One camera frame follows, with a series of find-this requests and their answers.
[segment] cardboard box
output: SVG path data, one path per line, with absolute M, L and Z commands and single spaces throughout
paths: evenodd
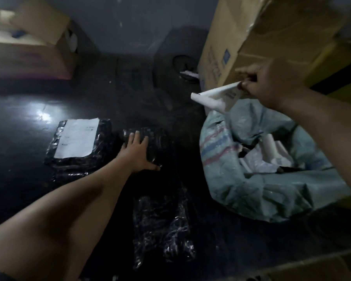
M 234 83 L 236 68 L 274 57 L 304 73 L 344 21 L 324 0 L 219 0 L 198 65 L 201 88 Z
M 27 0 L 9 22 L 27 34 L 14 38 L 13 31 L 0 30 L 0 77 L 72 78 L 77 55 L 68 42 L 68 16 L 43 0 Z

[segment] gray wall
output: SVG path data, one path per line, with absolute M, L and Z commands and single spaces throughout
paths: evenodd
M 22 0 L 0 0 L 15 9 Z M 218 0 L 47 0 L 103 53 L 153 55 L 174 28 L 208 30 Z

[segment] human arm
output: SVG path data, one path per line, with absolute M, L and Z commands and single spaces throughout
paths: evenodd
M 237 72 L 257 76 L 257 82 L 245 80 L 243 88 L 266 107 L 302 126 L 351 187 L 351 104 L 306 88 L 283 60 L 270 60 Z
M 148 137 L 131 134 L 109 164 L 38 199 L 0 225 L 0 271 L 18 281 L 77 280 L 132 172 L 146 160 Z

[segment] black table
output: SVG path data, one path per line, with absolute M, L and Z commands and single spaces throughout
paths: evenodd
M 348 210 L 330 206 L 269 224 L 212 201 L 198 151 L 204 110 L 189 99 L 199 86 L 180 79 L 169 62 L 109 58 L 82 66 L 72 81 L 0 80 L 0 223 L 52 190 L 43 159 L 58 122 L 99 117 L 110 118 L 117 130 L 156 125 L 172 136 L 197 257 L 179 263 L 148 259 L 133 272 L 126 186 L 84 277 L 228 279 L 351 251 Z

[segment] person's left hand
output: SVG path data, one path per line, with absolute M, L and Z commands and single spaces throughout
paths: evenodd
M 145 136 L 142 143 L 140 143 L 140 133 L 136 131 L 135 134 L 129 135 L 127 146 L 122 145 L 117 158 L 128 160 L 132 172 L 140 172 L 141 170 L 160 170 L 158 165 L 154 165 L 147 161 L 146 151 L 148 146 L 148 137 Z

